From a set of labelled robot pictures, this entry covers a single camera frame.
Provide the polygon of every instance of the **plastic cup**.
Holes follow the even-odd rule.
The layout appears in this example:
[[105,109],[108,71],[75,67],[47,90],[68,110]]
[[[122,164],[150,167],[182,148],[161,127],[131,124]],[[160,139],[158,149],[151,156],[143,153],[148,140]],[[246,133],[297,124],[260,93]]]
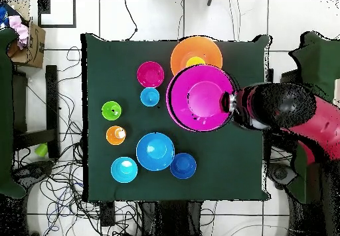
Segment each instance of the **plastic cup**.
[[109,121],[117,120],[122,114],[122,107],[116,101],[108,101],[102,107],[102,115]]
[[111,165],[112,177],[120,183],[129,183],[135,179],[138,167],[129,157],[119,157]]
[[147,61],[139,66],[137,79],[144,87],[158,87],[164,81],[164,70],[160,64]]
[[106,140],[111,145],[120,145],[124,142],[126,131],[120,126],[112,126],[106,131]]
[[179,153],[173,158],[170,165],[171,173],[179,179],[187,179],[196,172],[196,161],[188,153]]
[[40,157],[45,157],[47,154],[47,143],[40,144],[36,149],[35,149],[35,154],[40,156]]
[[159,102],[159,92],[156,88],[147,87],[141,92],[141,103],[145,106],[152,107]]
[[188,37],[173,49],[170,59],[171,71],[176,76],[181,70],[194,64],[208,64],[222,68],[222,54],[214,41],[208,37]]

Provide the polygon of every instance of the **light blue cup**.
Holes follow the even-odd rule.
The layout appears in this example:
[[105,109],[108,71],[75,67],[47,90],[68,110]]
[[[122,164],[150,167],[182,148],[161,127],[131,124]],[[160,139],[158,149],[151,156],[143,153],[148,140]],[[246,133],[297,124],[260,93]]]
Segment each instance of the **light blue cup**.
[[137,164],[129,157],[119,157],[111,165],[112,177],[120,183],[128,183],[137,176]]
[[165,134],[152,132],[138,142],[136,156],[145,169],[160,171],[170,166],[175,157],[175,147]]
[[159,92],[156,88],[147,87],[141,92],[141,103],[145,106],[152,107],[159,102]]

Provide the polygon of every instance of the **green cup on floor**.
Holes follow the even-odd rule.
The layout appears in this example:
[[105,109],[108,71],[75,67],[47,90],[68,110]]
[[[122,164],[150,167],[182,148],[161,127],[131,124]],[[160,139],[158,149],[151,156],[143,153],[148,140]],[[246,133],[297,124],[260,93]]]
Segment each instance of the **green cup on floor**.
[[46,154],[47,154],[47,143],[43,143],[43,144],[39,145],[35,149],[35,154],[40,156],[40,157],[45,157]]

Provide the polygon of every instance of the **orange cup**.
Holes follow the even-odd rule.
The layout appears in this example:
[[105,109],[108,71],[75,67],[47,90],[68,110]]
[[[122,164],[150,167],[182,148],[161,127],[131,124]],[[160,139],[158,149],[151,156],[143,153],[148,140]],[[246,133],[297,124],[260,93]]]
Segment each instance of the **orange cup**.
[[222,68],[222,54],[213,40],[208,37],[194,36],[176,45],[170,59],[173,75],[194,64],[208,64]]
[[112,145],[120,145],[126,137],[126,131],[120,126],[112,126],[106,131],[106,140]]

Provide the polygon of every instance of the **orange bowl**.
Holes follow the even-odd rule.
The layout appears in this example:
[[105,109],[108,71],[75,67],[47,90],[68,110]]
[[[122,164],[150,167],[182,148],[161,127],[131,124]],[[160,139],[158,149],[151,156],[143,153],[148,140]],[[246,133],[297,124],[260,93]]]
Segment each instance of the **orange bowl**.
[[220,49],[208,37],[188,37],[173,49],[170,59],[171,71],[175,76],[184,68],[192,64],[205,63],[222,68],[222,54]]

